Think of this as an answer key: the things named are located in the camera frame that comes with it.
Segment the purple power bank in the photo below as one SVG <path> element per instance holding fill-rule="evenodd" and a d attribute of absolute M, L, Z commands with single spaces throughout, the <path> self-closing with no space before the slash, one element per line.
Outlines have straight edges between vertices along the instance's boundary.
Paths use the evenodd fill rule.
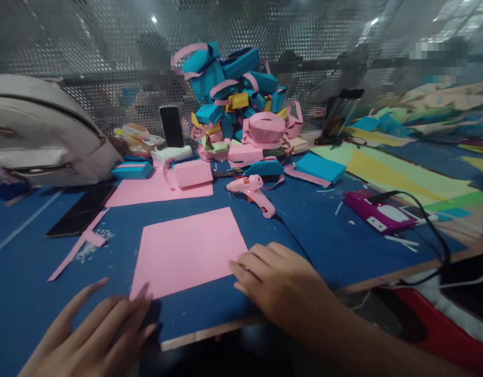
<path fill-rule="evenodd" d="M 371 190 L 353 191 L 346 195 L 343 202 L 383 235 L 412 228 L 418 223 L 415 218 L 390 204 L 371 204 L 371 196 L 376 196 Z"/>

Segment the finger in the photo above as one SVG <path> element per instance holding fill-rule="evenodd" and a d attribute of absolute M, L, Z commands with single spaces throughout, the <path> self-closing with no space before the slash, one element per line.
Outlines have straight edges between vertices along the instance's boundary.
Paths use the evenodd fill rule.
<path fill-rule="evenodd" d="M 235 261 L 229 261 L 229 269 L 247 292 L 251 292 L 261 284 L 251 272 L 247 271 Z"/>
<path fill-rule="evenodd" d="M 275 254 L 283 257 L 283 258 L 289 258 L 296 254 L 294 251 L 289 249 L 288 247 L 281 245 L 278 242 L 270 242 L 267 246 L 268 249 L 273 251 Z"/>
<path fill-rule="evenodd" d="M 127 347 L 123 348 L 123 352 L 117 358 L 106 358 L 104 360 L 105 375 L 116 375 L 116 373 L 127 375 L 128 369 L 137 361 L 142 346 L 156 328 L 156 324 L 151 324 L 139 333 L 134 333 Z"/>
<path fill-rule="evenodd" d="M 128 300 L 119 301 L 79 349 L 80 357 L 97 357 L 105 354 L 107 346 L 114 339 L 131 310 L 132 305 Z"/>
<path fill-rule="evenodd" d="M 70 350 L 79 349 L 93 335 L 117 303 L 122 300 L 127 300 L 127 298 L 124 296 L 112 296 L 100 302 L 74 333 L 68 337 L 64 343 L 65 347 Z"/>
<path fill-rule="evenodd" d="M 282 256 L 278 253 L 275 253 L 271 249 L 264 247 L 256 243 L 254 246 L 250 248 L 250 252 L 257 255 L 260 259 L 262 259 L 268 266 L 274 267 L 278 265 L 282 260 Z"/>
<path fill-rule="evenodd" d="M 128 347 L 133 346 L 133 342 L 138 333 L 138 329 L 144 320 L 149 306 L 151 305 L 152 295 L 149 295 L 145 300 L 139 302 L 138 308 L 133 315 L 124 324 L 120 336 L 115 341 L 113 347 L 107 353 L 105 357 L 105 363 L 108 365 L 115 364 L 116 361 L 127 352 Z"/>
<path fill-rule="evenodd" d="M 238 257 L 238 263 L 252 271 L 255 276 L 263 281 L 270 273 L 270 267 L 251 252 L 241 254 Z"/>
<path fill-rule="evenodd" d="M 62 344 L 70 334 L 72 322 L 79 312 L 79 309 L 86 303 L 86 301 L 100 288 L 107 284 L 109 278 L 103 278 L 96 283 L 88 285 L 81 290 L 61 313 L 56 317 L 48 331 L 44 335 L 42 341 L 37 346 L 41 351 L 51 351 Z"/>

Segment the hand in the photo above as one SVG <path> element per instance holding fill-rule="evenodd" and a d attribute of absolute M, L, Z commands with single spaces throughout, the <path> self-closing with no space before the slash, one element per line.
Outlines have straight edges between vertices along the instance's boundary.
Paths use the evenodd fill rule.
<path fill-rule="evenodd" d="M 234 287 L 290 334 L 344 309 L 308 261 L 279 243 L 256 244 L 229 268 L 238 279 Z"/>
<path fill-rule="evenodd" d="M 136 361 L 152 324 L 139 331 L 152 295 L 145 286 L 134 301 L 109 297 L 100 302 L 72 332 L 79 309 L 108 278 L 79 292 L 46 331 L 18 377 L 103 377 L 122 374 Z"/>

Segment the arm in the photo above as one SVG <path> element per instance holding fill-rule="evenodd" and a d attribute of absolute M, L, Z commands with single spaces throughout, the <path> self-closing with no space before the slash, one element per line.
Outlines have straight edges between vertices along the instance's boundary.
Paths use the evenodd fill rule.
<path fill-rule="evenodd" d="M 348 310 L 313 267 L 283 245 L 254 245 L 229 266 L 238 279 L 235 288 L 270 321 L 345 370 L 372 376 L 468 375 Z"/>

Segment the smartphone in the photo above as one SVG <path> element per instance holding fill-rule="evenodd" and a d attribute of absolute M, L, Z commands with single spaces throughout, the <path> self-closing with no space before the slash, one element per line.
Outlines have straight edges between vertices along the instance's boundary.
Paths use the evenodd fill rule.
<path fill-rule="evenodd" d="M 167 147 L 182 148 L 184 146 L 184 137 L 182 136 L 179 109 L 176 107 L 162 107 L 159 109 L 159 115 L 161 115 Z"/>
<path fill-rule="evenodd" d="M 405 207 L 400 207 L 399 208 L 401 211 L 405 212 L 406 214 L 410 215 L 411 217 L 414 217 L 416 220 L 418 220 L 418 223 L 416 226 L 426 224 L 425 217 L 423 216 L 423 213 L 421 212 L 420 208 L 417 206 L 405 206 Z M 439 221 L 439 217 L 431 212 L 425 211 L 426 215 L 429 217 L 429 220 L 431 222 Z"/>
<path fill-rule="evenodd" d="M 111 197 L 116 186 L 100 185 L 90 188 L 51 230 L 48 238 L 79 236 L 88 228 L 96 215 Z"/>

